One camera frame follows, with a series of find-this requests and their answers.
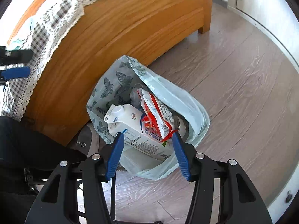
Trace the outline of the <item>red white snack bag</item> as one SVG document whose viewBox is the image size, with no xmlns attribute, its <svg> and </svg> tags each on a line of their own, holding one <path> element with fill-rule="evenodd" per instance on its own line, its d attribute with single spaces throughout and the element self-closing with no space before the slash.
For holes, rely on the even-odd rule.
<svg viewBox="0 0 299 224">
<path fill-rule="evenodd" d="M 164 142 L 172 137 L 176 131 L 173 114 L 168 107 L 155 95 L 139 88 L 138 95 L 141 99 L 141 106 L 147 115 L 150 127 L 160 137 L 159 141 Z"/>
</svg>

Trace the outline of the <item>checkered bed cover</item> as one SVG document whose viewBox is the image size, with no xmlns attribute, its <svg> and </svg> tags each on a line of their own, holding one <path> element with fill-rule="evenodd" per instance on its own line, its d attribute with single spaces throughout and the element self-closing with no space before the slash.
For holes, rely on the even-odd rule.
<svg viewBox="0 0 299 224">
<path fill-rule="evenodd" d="M 29 62 L 27 78 L 12 79 L 4 86 L 1 99 L 1 115 L 21 120 L 42 72 L 54 51 L 68 32 L 84 15 L 84 7 L 97 0 L 50 0 L 33 16 L 30 28 L 17 36 L 13 47 L 31 49 L 33 58 Z"/>
</svg>

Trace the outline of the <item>white milk carton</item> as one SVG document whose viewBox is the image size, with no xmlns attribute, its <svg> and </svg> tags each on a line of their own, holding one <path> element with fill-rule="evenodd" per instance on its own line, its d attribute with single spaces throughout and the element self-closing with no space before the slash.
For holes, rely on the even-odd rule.
<svg viewBox="0 0 299 224">
<path fill-rule="evenodd" d="M 124 135 L 126 144 L 150 157 L 164 161 L 174 153 L 173 146 L 152 128 L 145 126 L 145 116 L 130 104 L 111 105 L 104 121 L 111 136 Z"/>
</svg>

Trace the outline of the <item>grey shoe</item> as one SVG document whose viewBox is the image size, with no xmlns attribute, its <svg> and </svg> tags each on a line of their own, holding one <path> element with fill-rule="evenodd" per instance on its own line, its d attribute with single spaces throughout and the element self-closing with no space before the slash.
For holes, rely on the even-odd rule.
<svg viewBox="0 0 299 224">
<path fill-rule="evenodd" d="M 93 124 L 89 122 L 73 137 L 67 147 L 78 150 L 90 157 L 93 154 L 100 153 L 105 145 L 105 141 L 97 133 Z"/>
</svg>

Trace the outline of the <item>butterfly print trash bag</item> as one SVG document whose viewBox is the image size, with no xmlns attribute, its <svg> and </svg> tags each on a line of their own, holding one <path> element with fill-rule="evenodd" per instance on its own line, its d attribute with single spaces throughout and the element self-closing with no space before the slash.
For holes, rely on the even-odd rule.
<svg viewBox="0 0 299 224">
<path fill-rule="evenodd" d="M 206 109 L 191 94 L 127 55 L 101 76 L 86 108 L 106 144 L 123 135 L 120 163 L 126 171 L 154 181 L 178 168 L 174 133 L 198 146 L 210 126 Z"/>
</svg>

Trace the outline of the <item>wooden bed footboard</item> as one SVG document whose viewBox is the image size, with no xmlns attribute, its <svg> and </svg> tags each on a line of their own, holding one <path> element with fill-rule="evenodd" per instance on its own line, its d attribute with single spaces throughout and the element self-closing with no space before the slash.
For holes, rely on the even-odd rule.
<svg viewBox="0 0 299 224">
<path fill-rule="evenodd" d="M 87 101 L 122 55 L 149 65 L 185 37 L 210 28 L 212 0 L 97 0 L 61 41 L 23 117 L 67 144 L 89 120 Z"/>
</svg>

